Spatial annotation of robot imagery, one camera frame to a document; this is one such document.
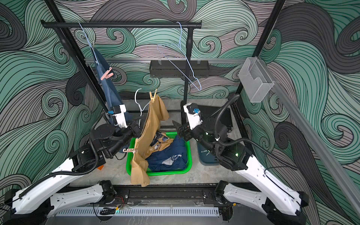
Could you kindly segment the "navy Mickey print t-shirt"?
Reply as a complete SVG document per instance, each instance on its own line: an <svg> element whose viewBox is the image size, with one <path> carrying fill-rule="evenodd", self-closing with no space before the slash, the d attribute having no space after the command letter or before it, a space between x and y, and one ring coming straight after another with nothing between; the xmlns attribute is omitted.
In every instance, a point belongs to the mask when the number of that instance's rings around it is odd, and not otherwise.
<svg viewBox="0 0 360 225"><path fill-rule="evenodd" d="M152 145L154 150L147 157L148 168L152 172L167 172L184 170L188 163L188 150L186 142L178 135L175 138L160 137L158 142Z"/></svg>

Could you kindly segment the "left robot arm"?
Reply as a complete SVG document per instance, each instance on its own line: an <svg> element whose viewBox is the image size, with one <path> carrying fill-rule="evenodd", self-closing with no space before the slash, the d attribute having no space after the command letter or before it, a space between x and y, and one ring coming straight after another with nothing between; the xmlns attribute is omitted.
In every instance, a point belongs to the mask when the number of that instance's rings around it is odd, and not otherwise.
<svg viewBox="0 0 360 225"><path fill-rule="evenodd" d="M135 137L140 137L142 116L127 120L122 113L114 114L115 124L93 125L86 145L70 153L69 157L49 174L23 189L5 194L3 215L5 225L42 225L57 213L86 204L110 204L116 191L110 181L69 192L61 190L71 182L91 173L124 151Z"/></svg>

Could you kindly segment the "tan cartoon print t-shirt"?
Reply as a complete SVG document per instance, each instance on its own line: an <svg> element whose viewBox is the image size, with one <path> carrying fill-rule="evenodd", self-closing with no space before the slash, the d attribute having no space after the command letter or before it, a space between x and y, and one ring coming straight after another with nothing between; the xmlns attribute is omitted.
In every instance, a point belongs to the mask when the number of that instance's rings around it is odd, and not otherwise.
<svg viewBox="0 0 360 225"><path fill-rule="evenodd" d="M147 172L149 163L146 160L152 153L165 150L173 143L165 133L156 138L160 122L169 119L169 113L163 100L159 96L152 97L149 104L145 126L142 135L135 141L135 152L131 161L131 184L146 187L150 184Z"/></svg>

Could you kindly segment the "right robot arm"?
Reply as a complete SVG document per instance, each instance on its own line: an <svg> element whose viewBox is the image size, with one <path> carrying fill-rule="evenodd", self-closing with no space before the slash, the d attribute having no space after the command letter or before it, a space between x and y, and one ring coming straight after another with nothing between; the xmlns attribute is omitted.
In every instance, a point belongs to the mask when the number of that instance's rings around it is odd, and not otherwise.
<svg viewBox="0 0 360 225"><path fill-rule="evenodd" d="M241 137L233 140L227 136L227 127L220 122L225 110L239 98L234 95L211 117L202 119L201 110L195 103L183 105L188 122L173 122L177 133L185 141L195 139L215 157L219 164L250 182L249 187L239 187L221 181L216 187L216 198L221 203L239 203L266 215L275 225L304 225L307 218L303 208L308 206L309 196L297 192L263 166L256 155L244 143L250 143L281 164L281 168L297 170L297 167L268 152L252 140Z"/></svg>

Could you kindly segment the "white wire hanger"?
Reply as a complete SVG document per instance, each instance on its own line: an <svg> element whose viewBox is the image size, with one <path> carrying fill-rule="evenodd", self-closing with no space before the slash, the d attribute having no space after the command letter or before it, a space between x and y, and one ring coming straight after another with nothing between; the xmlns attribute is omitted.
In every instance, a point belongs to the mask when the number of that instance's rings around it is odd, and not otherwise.
<svg viewBox="0 0 360 225"><path fill-rule="evenodd" d="M150 101L144 106L142 107L141 104L137 101L137 94L138 92L141 90L141 88L137 89L135 94L134 94L134 101L135 103L137 104L138 108L139 108L139 111L140 111L140 119L139 119L139 127L141 126L141 118L143 116L143 111L145 110L145 108L150 104Z"/></svg>

